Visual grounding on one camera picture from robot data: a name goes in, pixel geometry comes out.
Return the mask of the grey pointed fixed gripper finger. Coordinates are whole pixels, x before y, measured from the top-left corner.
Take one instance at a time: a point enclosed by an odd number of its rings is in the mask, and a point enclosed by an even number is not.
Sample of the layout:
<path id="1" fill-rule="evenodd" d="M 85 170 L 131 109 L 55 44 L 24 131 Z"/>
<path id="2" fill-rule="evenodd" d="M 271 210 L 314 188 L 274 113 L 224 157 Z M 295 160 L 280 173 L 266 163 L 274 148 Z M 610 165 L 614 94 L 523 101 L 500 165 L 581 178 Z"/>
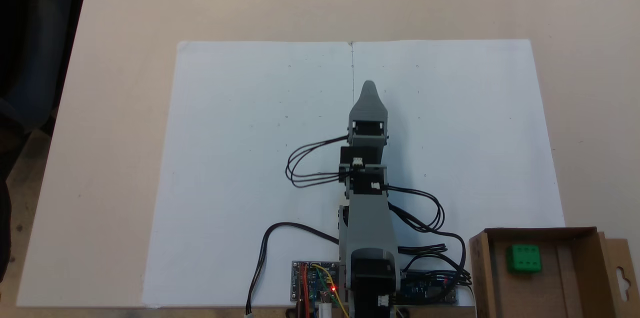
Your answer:
<path id="1" fill-rule="evenodd" d="M 371 80 L 366 80 L 355 105 L 349 113 L 350 121 L 386 122 L 388 111 L 382 103 L 377 86 Z"/>

